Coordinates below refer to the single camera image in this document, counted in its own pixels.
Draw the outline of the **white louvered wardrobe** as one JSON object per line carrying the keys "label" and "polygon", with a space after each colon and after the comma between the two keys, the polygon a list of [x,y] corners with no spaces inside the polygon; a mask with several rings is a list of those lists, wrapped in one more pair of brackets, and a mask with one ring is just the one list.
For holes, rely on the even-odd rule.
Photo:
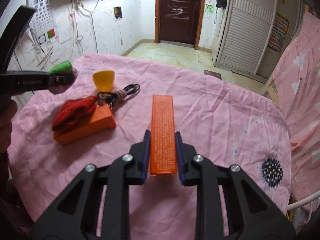
{"label": "white louvered wardrobe", "polygon": [[[303,0],[227,0],[226,9],[218,9],[212,42],[214,66],[267,80],[297,33],[305,5]],[[268,48],[277,13],[289,20],[280,53]]]}

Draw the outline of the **dark red wooden door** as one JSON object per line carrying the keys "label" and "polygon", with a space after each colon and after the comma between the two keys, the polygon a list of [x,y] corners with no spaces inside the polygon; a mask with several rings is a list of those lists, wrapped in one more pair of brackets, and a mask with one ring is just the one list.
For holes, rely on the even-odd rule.
{"label": "dark red wooden door", "polygon": [[205,0],[155,0],[155,42],[199,48]]}

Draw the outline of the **brown floor scale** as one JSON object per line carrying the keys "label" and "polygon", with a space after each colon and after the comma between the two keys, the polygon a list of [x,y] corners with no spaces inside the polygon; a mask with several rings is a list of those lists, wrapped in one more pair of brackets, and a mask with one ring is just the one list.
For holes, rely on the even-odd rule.
{"label": "brown floor scale", "polygon": [[213,76],[217,79],[222,79],[221,74],[220,73],[216,73],[216,72],[212,72],[210,70],[204,70],[204,75],[209,75],[209,76]]}

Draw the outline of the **white metal chair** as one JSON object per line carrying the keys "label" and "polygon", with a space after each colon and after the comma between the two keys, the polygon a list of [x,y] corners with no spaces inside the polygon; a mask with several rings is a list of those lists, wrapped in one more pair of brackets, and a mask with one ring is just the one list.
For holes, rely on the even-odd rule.
{"label": "white metal chair", "polygon": [[293,204],[288,205],[287,211],[295,210],[295,209],[297,209],[299,207],[302,207],[302,206],[304,206],[306,204],[309,204],[309,203],[313,202],[314,200],[317,200],[318,198],[319,198],[319,196],[316,196],[316,195],[313,194],[313,195],[311,195],[309,197],[304,198],[303,200],[300,200],[298,202],[295,202]]}

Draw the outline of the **small yellow cup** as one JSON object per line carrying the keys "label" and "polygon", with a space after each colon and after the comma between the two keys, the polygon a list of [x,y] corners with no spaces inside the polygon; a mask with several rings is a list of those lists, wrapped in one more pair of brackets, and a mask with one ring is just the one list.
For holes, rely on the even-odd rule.
{"label": "small yellow cup", "polygon": [[110,92],[113,88],[115,72],[112,70],[96,72],[92,75],[92,78],[97,90],[100,92]]}

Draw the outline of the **pink tablecloth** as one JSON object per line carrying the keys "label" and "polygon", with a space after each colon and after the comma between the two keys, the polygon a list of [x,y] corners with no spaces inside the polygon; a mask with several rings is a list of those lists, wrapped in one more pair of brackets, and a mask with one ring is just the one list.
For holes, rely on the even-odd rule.
{"label": "pink tablecloth", "polygon": [[32,239],[292,239],[280,108],[199,73],[110,55],[13,124]]}

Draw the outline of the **colourful wall poster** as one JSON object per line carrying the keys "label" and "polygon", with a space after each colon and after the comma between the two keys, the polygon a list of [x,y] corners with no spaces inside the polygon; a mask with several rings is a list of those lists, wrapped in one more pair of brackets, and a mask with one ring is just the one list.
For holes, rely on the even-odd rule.
{"label": "colourful wall poster", "polygon": [[269,39],[268,48],[272,49],[276,53],[280,53],[282,46],[289,29],[289,20],[277,13],[274,20],[274,25]]}

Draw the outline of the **pink bed curtain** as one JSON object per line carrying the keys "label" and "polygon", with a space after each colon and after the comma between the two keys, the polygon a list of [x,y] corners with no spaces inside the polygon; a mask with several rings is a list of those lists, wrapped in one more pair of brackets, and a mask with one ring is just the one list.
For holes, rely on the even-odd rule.
{"label": "pink bed curtain", "polygon": [[289,127],[292,195],[319,191],[319,18],[306,12],[272,73]]}

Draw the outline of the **wooden bed frame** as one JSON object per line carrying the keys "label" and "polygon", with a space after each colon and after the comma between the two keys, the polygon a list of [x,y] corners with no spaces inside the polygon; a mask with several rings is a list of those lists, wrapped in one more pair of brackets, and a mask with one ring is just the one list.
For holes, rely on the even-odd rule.
{"label": "wooden bed frame", "polygon": [[276,85],[274,83],[274,79],[272,75],[268,78],[266,83],[263,85],[263,87],[259,91],[259,94],[271,99],[276,104],[279,103]]}

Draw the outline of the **long orange box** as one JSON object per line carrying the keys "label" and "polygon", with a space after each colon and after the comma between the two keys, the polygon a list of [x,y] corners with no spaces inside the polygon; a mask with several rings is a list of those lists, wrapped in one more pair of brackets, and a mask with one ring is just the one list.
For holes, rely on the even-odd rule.
{"label": "long orange box", "polygon": [[152,98],[150,174],[166,176],[177,172],[173,97]]}

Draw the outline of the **eye chart poster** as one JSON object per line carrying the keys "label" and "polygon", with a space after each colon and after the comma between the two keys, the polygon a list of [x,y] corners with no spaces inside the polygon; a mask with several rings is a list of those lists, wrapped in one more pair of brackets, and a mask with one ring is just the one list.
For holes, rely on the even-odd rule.
{"label": "eye chart poster", "polygon": [[50,0],[27,0],[27,5],[36,10],[31,20],[31,31],[35,34],[37,42],[44,44],[56,37],[57,24]]}

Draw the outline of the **red knitted sock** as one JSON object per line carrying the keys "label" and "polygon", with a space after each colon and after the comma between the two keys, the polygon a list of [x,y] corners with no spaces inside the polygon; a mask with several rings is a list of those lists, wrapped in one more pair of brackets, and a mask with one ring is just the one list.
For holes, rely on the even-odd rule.
{"label": "red knitted sock", "polygon": [[53,119],[52,130],[68,130],[91,115],[97,107],[97,96],[68,100]]}

